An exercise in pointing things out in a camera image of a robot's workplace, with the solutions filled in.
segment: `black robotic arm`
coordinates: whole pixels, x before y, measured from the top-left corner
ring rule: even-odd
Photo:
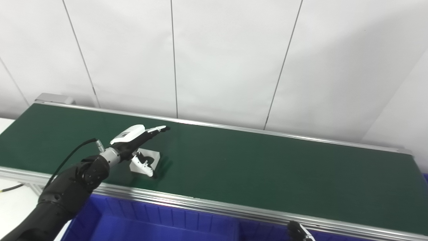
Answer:
[[[135,157],[139,146],[167,126],[145,129],[132,126],[111,141],[99,155],[83,159],[61,172],[41,193],[36,208],[0,241],[51,241],[73,219],[91,193],[109,175],[110,168]]]

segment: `black cable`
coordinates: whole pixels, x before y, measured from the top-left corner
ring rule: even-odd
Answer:
[[[54,179],[54,177],[58,174],[59,170],[62,168],[62,166],[70,159],[70,157],[77,151],[79,150],[82,146],[89,144],[91,142],[96,142],[97,139],[92,138],[90,140],[85,141],[84,143],[80,144],[78,147],[76,147],[60,164],[60,166],[58,166],[58,168],[55,170],[55,172],[52,174],[52,176],[50,177],[48,183],[46,183],[45,189],[51,184],[52,180]]]
[[[10,191],[10,190],[14,190],[14,189],[17,189],[18,187],[22,187],[24,184],[18,184],[18,185],[16,185],[16,186],[14,186],[14,187],[10,187],[10,188],[5,188],[5,189],[3,189],[3,190],[0,190],[0,193],[4,193],[4,192],[7,192],[7,191]]]

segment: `blue crate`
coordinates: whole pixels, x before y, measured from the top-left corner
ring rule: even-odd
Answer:
[[[311,231],[317,241],[365,241]],[[288,241],[283,225],[91,195],[62,241]]]

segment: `green conveyor belt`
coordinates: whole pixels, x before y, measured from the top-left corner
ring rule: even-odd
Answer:
[[[53,173],[83,141],[134,124],[171,127],[143,146],[161,152],[160,177],[121,163],[108,183],[428,235],[428,186],[408,154],[33,104],[0,135],[0,166]]]

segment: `white wall panel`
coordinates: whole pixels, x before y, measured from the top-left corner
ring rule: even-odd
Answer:
[[[173,1],[178,116],[263,128],[299,5]]]
[[[364,136],[362,142],[411,150],[428,173],[428,50]]]
[[[428,1],[304,0],[267,130],[360,141],[428,47]]]
[[[66,0],[102,108],[176,117],[169,0]]]
[[[27,108],[24,97],[0,61],[0,117],[16,119]]]
[[[48,92],[96,104],[61,1],[1,1],[0,56],[30,103]]]

